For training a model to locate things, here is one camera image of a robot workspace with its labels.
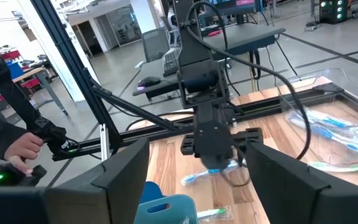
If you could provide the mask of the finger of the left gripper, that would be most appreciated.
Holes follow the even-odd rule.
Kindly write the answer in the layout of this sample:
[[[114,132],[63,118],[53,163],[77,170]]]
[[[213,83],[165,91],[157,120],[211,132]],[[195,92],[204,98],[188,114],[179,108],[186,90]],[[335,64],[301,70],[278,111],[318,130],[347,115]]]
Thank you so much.
[[[217,148],[215,151],[216,169],[225,169],[233,158],[231,148]]]
[[[198,149],[197,153],[207,169],[216,168],[216,153],[213,149]]]

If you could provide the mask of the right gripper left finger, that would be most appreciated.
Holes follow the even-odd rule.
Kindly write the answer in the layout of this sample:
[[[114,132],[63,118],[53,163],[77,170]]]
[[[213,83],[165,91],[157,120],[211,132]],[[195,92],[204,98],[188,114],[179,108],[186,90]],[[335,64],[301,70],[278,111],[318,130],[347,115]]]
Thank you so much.
[[[133,224],[148,164],[140,139],[57,187],[0,186],[0,224]]]

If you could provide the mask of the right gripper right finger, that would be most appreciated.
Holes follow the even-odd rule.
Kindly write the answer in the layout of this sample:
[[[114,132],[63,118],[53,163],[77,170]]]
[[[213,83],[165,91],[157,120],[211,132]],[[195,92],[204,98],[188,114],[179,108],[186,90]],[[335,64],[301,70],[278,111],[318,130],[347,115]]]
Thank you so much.
[[[259,142],[246,163],[271,224],[358,224],[358,185]]]

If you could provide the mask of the green toothbrush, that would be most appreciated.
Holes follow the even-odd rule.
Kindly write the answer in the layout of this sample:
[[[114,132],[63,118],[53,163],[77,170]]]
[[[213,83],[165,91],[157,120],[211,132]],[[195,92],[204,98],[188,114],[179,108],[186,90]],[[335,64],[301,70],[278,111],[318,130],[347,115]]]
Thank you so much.
[[[230,206],[197,212],[199,222],[233,221],[234,217]]]

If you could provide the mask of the teal plastic bin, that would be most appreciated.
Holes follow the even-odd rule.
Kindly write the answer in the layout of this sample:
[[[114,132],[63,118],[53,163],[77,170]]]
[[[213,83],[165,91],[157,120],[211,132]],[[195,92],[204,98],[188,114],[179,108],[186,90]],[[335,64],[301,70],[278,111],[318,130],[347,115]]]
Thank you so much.
[[[193,199],[177,194],[139,205],[134,224],[199,224]]]

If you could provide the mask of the person's hand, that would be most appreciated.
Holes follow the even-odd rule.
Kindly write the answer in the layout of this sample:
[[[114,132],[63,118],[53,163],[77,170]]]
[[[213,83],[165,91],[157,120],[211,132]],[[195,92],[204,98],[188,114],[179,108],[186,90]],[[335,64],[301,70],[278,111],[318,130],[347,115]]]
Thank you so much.
[[[32,133],[25,133],[7,148],[4,159],[29,177],[33,173],[33,168],[28,166],[25,160],[36,159],[43,145],[44,141],[41,138]]]

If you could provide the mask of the black computer mouse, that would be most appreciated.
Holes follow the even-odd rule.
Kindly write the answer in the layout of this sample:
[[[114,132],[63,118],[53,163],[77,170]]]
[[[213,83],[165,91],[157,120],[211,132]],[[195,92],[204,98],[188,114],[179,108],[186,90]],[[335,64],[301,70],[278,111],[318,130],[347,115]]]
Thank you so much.
[[[138,82],[137,87],[138,87],[138,89],[142,89],[142,88],[146,88],[149,86],[157,85],[160,82],[161,82],[161,78],[159,78],[159,77],[146,77],[146,78],[141,79]]]

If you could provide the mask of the grey computer desk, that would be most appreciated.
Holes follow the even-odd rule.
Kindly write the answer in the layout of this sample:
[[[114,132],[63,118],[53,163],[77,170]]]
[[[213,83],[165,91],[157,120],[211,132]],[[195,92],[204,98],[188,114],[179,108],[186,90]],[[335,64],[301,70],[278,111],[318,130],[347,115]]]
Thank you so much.
[[[155,96],[164,95],[166,93],[179,90],[177,75],[175,73],[167,77],[163,76],[162,59],[143,64],[139,75],[141,80],[147,77],[157,77],[161,79],[161,82],[157,85],[141,89],[138,89],[138,86],[136,85],[134,91],[132,92],[133,96],[145,94],[146,97],[150,100]]]

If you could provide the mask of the grey mesh office chair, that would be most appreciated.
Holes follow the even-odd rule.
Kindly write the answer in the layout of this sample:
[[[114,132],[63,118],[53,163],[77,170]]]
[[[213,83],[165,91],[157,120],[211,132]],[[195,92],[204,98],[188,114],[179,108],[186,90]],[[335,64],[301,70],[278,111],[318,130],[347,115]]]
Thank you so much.
[[[146,62],[161,59],[170,49],[167,34],[163,27],[144,32],[142,34],[142,44]]]

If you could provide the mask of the computer monitor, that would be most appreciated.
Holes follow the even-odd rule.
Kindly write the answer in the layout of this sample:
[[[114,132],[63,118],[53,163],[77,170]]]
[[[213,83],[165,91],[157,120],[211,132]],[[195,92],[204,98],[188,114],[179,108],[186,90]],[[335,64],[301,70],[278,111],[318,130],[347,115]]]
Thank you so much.
[[[249,14],[261,10],[261,0],[205,0],[211,3],[221,16]]]

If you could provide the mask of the clear plastic bin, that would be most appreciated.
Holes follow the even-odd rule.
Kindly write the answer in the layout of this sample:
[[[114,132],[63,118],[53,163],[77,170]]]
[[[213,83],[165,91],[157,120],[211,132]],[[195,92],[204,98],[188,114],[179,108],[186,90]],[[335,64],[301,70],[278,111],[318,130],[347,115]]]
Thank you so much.
[[[358,83],[342,69],[327,68],[300,76],[290,77],[297,98],[304,111],[315,110],[354,123],[358,128]],[[321,161],[335,166],[358,165],[358,152],[345,145],[311,133],[310,145],[304,161]]]

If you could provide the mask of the workbench with red bins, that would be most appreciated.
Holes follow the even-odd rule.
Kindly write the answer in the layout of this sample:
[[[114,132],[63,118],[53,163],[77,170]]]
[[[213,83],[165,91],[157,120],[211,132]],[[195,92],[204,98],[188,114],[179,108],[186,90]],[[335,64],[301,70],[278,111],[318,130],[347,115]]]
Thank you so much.
[[[51,86],[48,84],[48,70],[42,67],[33,68],[27,72],[23,71],[21,68],[18,70],[22,74],[15,77],[15,70],[12,68],[12,64],[7,63],[0,55],[0,95],[20,117],[24,117],[27,114],[31,116],[40,115],[38,109],[30,103],[29,97],[27,97],[27,95],[22,91],[21,84],[19,83],[21,80],[33,75],[48,91],[49,95],[52,97],[52,102],[58,106],[60,111],[65,116],[68,116],[68,112],[62,105],[61,101],[57,98],[57,95],[52,90]]]

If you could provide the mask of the black computer with green lights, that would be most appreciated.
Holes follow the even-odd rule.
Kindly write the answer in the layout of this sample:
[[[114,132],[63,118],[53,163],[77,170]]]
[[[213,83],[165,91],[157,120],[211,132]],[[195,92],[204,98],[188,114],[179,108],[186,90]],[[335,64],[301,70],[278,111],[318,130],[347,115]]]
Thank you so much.
[[[319,0],[318,21],[323,24],[338,24],[350,18],[353,0]]]

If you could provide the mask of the silver aluminium post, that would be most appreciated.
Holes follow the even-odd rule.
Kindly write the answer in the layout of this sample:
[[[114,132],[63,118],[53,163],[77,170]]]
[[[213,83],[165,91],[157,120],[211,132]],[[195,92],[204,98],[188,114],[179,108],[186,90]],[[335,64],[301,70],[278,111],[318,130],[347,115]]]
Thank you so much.
[[[110,158],[110,143],[109,143],[109,131],[105,124],[99,125],[100,130],[100,146],[101,146],[101,160],[105,161]]]

